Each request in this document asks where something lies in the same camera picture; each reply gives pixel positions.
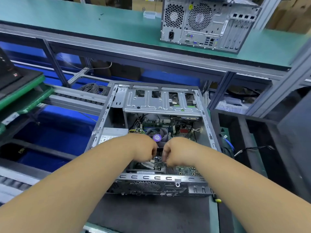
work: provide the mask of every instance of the hand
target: hand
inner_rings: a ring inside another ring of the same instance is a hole
[[[174,137],[163,149],[162,161],[168,166],[195,166],[204,146],[184,137]]]
[[[157,144],[149,136],[139,133],[129,133],[120,138],[123,139],[123,143],[120,145],[129,147],[129,151],[133,155],[133,160],[146,162],[156,156]]]

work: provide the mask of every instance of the right arm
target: right arm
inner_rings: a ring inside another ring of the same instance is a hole
[[[311,231],[311,204],[223,153],[176,137],[162,159],[194,166],[248,233]]]

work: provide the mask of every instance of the left arm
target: left arm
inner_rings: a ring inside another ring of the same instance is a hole
[[[80,232],[130,161],[149,161],[156,148],[156,143],[142,134],[99,144],[4,204],[0,208],[1,231]]]

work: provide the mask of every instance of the green tabletop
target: green tabletop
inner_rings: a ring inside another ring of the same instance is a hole
[[[290,67],[308,36],[252,30],[239,54],[160,42],[161,19],[143,12],[62,0],[0,0],[0,21]]]

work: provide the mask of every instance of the person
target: person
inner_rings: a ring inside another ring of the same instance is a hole
[[[149,161],[156,149],[133,133],[99,144],[0,207],[1,232],[80,232],[130,161]],[[175,137],[163,160],[194,166],[248,233],[311,231],[308,202],[214,149]]]

